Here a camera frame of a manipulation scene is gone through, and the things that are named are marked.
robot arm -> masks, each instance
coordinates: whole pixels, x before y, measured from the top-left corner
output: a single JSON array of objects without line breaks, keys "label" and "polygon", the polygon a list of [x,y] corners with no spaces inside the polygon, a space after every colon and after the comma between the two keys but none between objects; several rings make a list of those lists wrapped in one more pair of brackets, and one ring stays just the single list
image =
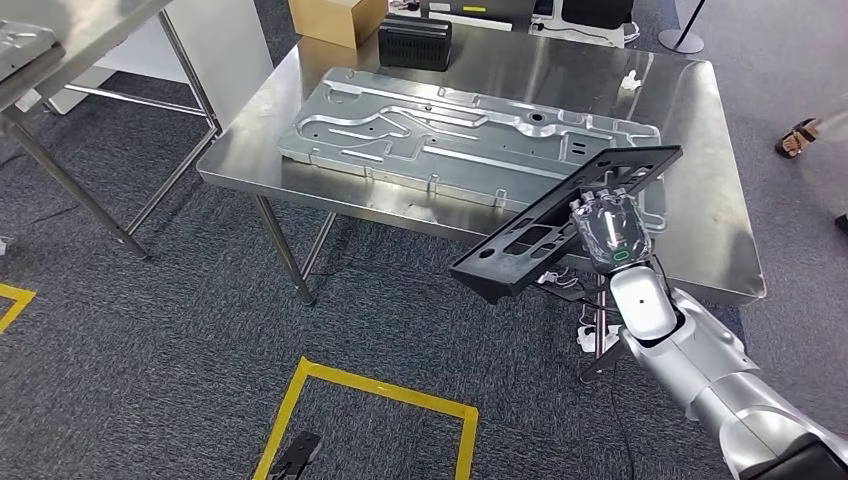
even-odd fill
[{"label": "robot arm", "polygon": [[572,218],[626,329],[621,339],[686,416],[719,442],[742,480],[848,479],[848,442],[787,402],[760,377],[742,342],[648,266],[651,239],[623,190],[587,193]]}]

metal plate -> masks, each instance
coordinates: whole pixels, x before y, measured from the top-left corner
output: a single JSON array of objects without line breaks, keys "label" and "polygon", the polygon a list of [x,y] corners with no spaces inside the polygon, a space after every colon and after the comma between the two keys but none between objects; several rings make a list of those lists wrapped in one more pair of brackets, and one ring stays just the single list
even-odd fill
[{"label": "metal plate", "polygon": [[48,28],[0,20],[0,81],[50,50],[56,37]]},{"label": "metal plate", "polygon": [[[516,212],[606,148],[659,144],[650,125],[343,68],[278,142],[295,161]],[[653,231],[658,197],[637,199]]]}]

black box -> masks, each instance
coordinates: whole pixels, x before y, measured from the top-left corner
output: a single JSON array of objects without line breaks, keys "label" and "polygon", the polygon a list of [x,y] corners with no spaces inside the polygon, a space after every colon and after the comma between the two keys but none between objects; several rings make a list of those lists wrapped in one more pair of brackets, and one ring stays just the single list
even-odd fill
[{"label": "black box", "polygon": [[388,15],[377,31],[380,65],[444,72],[453,26],[443,20]]}]

yellow floor tape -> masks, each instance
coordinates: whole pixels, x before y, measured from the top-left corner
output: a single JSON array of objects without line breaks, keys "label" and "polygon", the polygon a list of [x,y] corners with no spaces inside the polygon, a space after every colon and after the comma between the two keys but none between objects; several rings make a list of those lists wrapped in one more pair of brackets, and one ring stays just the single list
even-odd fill
[{"label": "yellow floor tape", "polygon": [[3,330],[6,330],[6,327],[20,315],[24,307],[35,297],[35,292],[0,283],[0,297],[8,298],[15,302],[9,307],[3,318],[0,318],[0,333],[3,333]]},{"label": "yellow floor tape", "polygon": [[306,357],[300,357],[297,369],[294,371],[289,388],[277,411],[277,418],[271,428],[271,436],[262,452],[262,459],[253,475],[253,480],[265,480],[268,471],[274,462],[277,449],[283,439],[283,433],[291,418],[294,405],[303,390],[303,384],[308,377],[318,378],[330,383],[335,383],[349,388],[355,388],[363,392],[380,395],[381,397],[426,408],[434,412],[443,413],[462,419],[462,433],[459,437],[459,454],[456,460],[456,480],[466,480],[471,475],[471,457],[474,454],[474,437],[477,435],[477,409],[463,405],[451,400],[434,397],[426,393],[416,392],[408,388],[378,382],[353,373],[344,372],[335,368],[325,367],[312,363]]}]

black plastic panel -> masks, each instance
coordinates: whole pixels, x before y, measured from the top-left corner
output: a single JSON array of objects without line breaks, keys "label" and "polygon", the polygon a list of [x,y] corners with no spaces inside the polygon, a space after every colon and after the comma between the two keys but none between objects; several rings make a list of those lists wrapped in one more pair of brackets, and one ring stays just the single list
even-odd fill
[{"label": "black plastic panel", "polygon": [[[603,150],[457,260],[451,275],[489,303],[518,295],[567,253],[582,248],[569,203],[601,188],[638,193],[682,153],[677,145]],[[604,179],[604,187],[592,186]]]},{"label": "black plastic panel", "polygon": [[444,20],[387,15],[377,31],[380,65],[444,72],[452,33]]}]

